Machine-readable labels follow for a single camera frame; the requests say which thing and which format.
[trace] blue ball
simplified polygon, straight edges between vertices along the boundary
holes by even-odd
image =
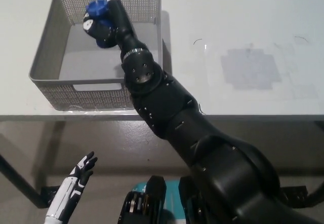
[[[100,18],[108,11],[108,2],[106,0],[95,0],[89,3],[86,8],[90,17]]]

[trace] floor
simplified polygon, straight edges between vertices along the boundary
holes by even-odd
[[[282,174],[283,186],[313,190],[324,180],[324,133],[313,123],[213,123],[257,146]],[[141,121],[0,123],[0,153],[35,187],[59,185],[90,151],[99,160],[70,224],[116,223],[136,183],[152,174],[187,173],[169,144]],[[46,210],[32,206],[1,174],[0,186],[0,223],[44,223]],[[302,212],[324,222],[324,204]]]

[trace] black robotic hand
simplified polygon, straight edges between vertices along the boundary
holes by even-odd
[[[94,0],[89,4],[83,19],[84,31],[96,39],[102,48],[117,45],[115,27],[111,22],[106,6],[107,0]]]
[[[89,153],[73,168],[58,189],[46,214],[45,224],[67,224],[85,189],[98,158]]]

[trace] white and black robotic hand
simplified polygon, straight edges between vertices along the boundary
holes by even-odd
[[[46,214],[45,224],[67,224],[78,204],[85,186],[93,174],[97,157],[89,153],[73,168],[58,189]]]

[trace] robotic hand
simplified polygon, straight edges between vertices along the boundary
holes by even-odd
[[[106,2],[135,110],[185,161],[219,222],[318,224],[279,201],[279,178],[265,156],[215,128],[199,112],[195,98],[161,69],[138,40],[121,0]]]
[[[85,186],[93,174],[91,169],[98,158],[89,153],[73,168],[58,189],[46,214],[45,224],[67,224],[78,204]]]

